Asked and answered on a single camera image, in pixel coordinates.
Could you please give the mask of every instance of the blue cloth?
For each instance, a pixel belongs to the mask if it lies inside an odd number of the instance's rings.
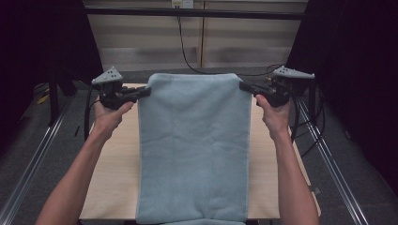
[[[235,74],[150,77],[151,96],[138,103],[138,223],[246,220],[252,97],[239,81]]]

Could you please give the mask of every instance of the table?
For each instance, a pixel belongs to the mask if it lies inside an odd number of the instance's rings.
[[[129,87],[144,84],[125,84]],[[248,219],[279,218],[278,171],[273,140],[261,120],[263,110],[252,102],[249,165]],[[123,122],[104,145],[94,171],[80,219],[135,219],[140,175],[138,110],[123,116]],[[310,185],[301,158],[298,162]],[[316,201],[318,214],[320,209]]]

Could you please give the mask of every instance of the wall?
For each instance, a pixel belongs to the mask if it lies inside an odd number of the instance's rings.
[[[87,6],[170,8],[171,1],[86,0]],[[303,12],[306,0],[194,1],[194,8]],[[175,17],[89,15],[104,69],[185,68]],[[184,50],[196,68],[284,63],[298,21],[181,18]]]

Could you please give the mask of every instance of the wrist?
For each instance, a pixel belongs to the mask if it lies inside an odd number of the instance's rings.
[[[291,153],[294,153],[292,139],[290,138],[290,133],[288,131],[279,133],[272,140],[274,141],[279,159],[281,159],[281,157],[285,158],[286,154],[290,155]]]
[[[290,141],[290,133],[288,128],[274,130],[269,132],[269,136],[274,142]]]
[[[96,143],[106,143],[112,136],[112,131],[108,131],[106,128],[100,128],[94,126],[88,136],[88,139],[94,140]]]
[[[97,129],[93,129],[81,149],[81,153],[88,154],[91,158],[98,159],[102,147],[107,139]]]

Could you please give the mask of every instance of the handheld controller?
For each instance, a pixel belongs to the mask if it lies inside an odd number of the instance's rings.
[[[252,82],[240,82],[240,90],[256,95],[264,96],[269,105],[277,108],[286,104],[291,96],[291,79],[313,79],[314,74],[303,73],[287,67],[275,69],[271,76],[271,84],[257,84]]]
[[[150,87],[127,88],[123,86],[122,80],[120,73],[112,67],[91,82],[99,91],[99,101],[104,107],[118,110],[128,101],[135,103],[139,98],[150,96]]]

